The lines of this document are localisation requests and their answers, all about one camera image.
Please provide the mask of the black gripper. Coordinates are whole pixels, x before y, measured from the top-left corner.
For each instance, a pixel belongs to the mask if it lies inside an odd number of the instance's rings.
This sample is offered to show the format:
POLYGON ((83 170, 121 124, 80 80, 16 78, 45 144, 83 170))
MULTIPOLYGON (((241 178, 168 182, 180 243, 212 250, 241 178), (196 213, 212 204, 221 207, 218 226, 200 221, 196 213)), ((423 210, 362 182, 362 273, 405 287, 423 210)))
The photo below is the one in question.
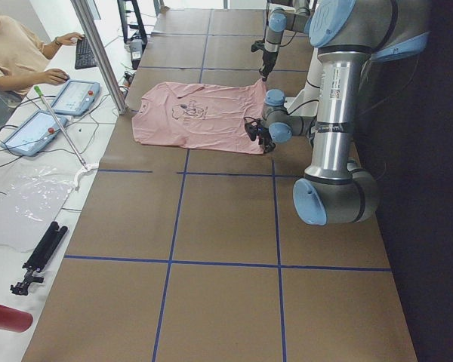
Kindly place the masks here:
POLYGON ((273 142, 270 136, 259 136, 258 144, 262 148, 263 152, 272 152, 276 147, 276 144, 273 142))
POLYGON ((277 53, 263 50, 262 60, 263 64, 259 68, 259 73, 262 77, 268 77, 276 64, 277 53))

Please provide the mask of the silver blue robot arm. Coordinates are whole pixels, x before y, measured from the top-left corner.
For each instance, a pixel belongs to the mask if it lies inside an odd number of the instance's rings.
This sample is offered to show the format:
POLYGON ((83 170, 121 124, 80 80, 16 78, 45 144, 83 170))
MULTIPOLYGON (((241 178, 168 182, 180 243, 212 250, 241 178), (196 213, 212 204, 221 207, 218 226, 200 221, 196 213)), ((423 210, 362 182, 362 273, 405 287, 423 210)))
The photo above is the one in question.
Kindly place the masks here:
POLYGON ((285 31, 308 35, 316 1, 267 1, 267 21, 263 38, 251 46, 251 52, 262 52, 259 73, 266 81, 273 71, 285 31))
POLYGON ((285 31, 313 46, 304 89, 290 105, 281 90, 267 91, 259 119, 246 122, 265 152, 306 137, 312 160, 293 188, 298 216, 310 225, 361 222, 379 203, 373 176, 350 158, 362 69, 367 62, 419 54, 430 34, 429 1, 276 1, 263 39, 262 78, 272 72, 285 31))

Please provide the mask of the person left hand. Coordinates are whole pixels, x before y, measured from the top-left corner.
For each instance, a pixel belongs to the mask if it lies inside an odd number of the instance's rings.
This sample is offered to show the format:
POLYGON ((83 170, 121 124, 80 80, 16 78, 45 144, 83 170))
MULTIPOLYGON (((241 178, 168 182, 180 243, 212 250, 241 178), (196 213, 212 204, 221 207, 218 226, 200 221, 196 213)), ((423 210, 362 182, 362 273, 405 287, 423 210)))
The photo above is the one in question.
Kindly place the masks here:
POLYGON ((79 32, 70 32, 65 35, 56 37, 56 42, 61 45, 75 45, 79 39, 83 39, 84 35, 79 32))

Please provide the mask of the person right hand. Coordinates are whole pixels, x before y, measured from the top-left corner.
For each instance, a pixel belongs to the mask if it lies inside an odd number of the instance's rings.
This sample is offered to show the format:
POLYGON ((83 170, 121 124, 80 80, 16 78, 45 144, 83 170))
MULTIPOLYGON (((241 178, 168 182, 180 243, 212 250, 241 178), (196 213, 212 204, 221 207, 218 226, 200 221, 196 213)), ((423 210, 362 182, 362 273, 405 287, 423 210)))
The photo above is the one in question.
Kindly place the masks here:
POLYGON ((42 82, 45 84, 52 84, 52 85, 63 84, 65 82, 62 82, 60 79, 60 75, 62 75, 62 74, 67 74, 67 73, 64 72, 62 69, 48 69, 42 73, 42 75, 43 75, 42 82))

